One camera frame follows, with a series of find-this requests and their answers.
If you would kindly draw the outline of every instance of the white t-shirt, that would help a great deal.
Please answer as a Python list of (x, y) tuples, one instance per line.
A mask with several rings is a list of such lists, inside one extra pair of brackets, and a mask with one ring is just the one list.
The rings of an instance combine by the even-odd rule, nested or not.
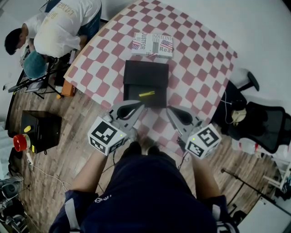
[(80, 49), (77, 33), (99, 12), (101, 0), (61, 0), (46, 16), (34, 40), (38, 53), (60, 58)]
[(45, 19), (47, 13), (39, 13), (26, 22), (24, 22), (28, 28), (28, 38), (35, 38), (43, 20)]

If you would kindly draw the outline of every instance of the yellow round object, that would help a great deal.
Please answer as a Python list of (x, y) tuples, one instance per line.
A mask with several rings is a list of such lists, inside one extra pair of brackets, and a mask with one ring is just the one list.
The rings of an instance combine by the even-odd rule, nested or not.
[(24, 129), (24, 133), (27, 133), (27, 132), (29, 132), (31, 130), (31, 126), (28, 126), (28, 127), (26, 127), (25, 129)]

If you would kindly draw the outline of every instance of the power strip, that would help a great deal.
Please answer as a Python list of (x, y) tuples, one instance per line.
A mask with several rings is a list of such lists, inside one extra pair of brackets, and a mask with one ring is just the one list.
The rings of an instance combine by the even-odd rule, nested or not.
[(26, 156), (27, 156), (27, 162), (28, 162), (29, 164), (33, 165), (33, 161), (32, 161), (32, 158), (31, 158), (31, 155), (30, 155), (29, 152), (26, 153)]

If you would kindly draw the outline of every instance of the black storage box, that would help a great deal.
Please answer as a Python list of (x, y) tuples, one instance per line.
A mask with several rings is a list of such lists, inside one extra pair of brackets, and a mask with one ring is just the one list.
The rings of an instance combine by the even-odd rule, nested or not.
[(36, 154), (59, 144), (62, 118), (47, 111), (22, 111), (21, 134), (31, 126), (26, 134), (30, 138), (30, 149)]
[[(126, 61), (124, 70), (124, 100), (139, 100), (145, 107), (167, 107), (169, 65), (146, 61)], [(148, 92), (153, 95), (140, 96)]]

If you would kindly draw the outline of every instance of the person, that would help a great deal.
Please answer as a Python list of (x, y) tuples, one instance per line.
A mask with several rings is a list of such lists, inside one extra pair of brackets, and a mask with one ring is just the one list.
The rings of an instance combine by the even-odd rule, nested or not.
[(101, 0), (61, 0), (45, 17), (28, 55), (24, 71), (29, 78), (43, 76), (45, 56), (61, 58), (73, 49), (75, 57), (93, 38), (100, 26)]
[(21, 28), (11, 31), (4, 42), (7, 53), (15, 54), (16, 50), (20, 49), (26, 41), (30, 50), (33, 50), (33, 40), (46, 15), (47, 13), (39, 13), (23, 23)]
[(49, 232), (238, 233), (207, 160), (192, 156), (197, 199), (175, 161), (157, 146), (141, 153), (132, 142), (111, 180), (95, 193), (107, 156), (92, 154), (65, 194)]

